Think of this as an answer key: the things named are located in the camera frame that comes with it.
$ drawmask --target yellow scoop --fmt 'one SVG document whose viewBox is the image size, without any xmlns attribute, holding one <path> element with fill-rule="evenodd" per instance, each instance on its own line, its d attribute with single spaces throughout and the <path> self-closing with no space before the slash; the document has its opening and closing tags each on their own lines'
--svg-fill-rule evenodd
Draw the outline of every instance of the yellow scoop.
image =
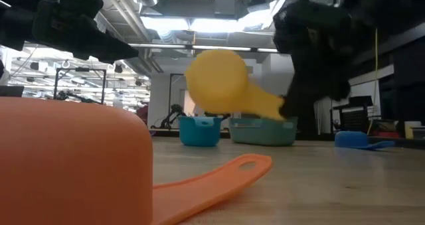
<svg viewBox="0 0 425 225">
<path fill-rule="evenodd" d="M 243 59 L 230 50 L 206 50 L 186 71 L 192 100 L 207 112 L 254 113 L 282 120 L 283 98 L 271 95 L 249 82 Z"/>
</svg>

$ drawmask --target wooden table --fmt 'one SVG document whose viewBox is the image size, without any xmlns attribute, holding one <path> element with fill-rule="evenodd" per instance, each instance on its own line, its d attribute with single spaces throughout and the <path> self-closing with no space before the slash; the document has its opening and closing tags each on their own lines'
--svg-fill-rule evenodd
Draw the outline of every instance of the wooden table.
<svg viewBox="0 0 425 225">
<path fill-rule="evenodd" d="M 334 148 L 297 141 L 294 147 L 186 147 L 155 137 L 154 183 L 187 179 L 244 153 L 272 156 L 272 170 L 238 196 L 181 224 L 425 224 L 425 152 Z"/>
</svg>

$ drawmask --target blue scoop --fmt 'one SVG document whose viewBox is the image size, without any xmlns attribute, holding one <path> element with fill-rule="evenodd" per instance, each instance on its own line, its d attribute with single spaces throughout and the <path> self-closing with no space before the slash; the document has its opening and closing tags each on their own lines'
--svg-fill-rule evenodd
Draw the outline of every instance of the blue scoop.
<svg viewBox="0 0 425 225">
<path fill-rule="evenodd" d="M 377 150 L 394 147 L 393 141 L 381 141 L 369 145 L 367 134 L 360 131 L 340 131 L 335 135 L 335 146 L 352 149 Z"/>
</svg>

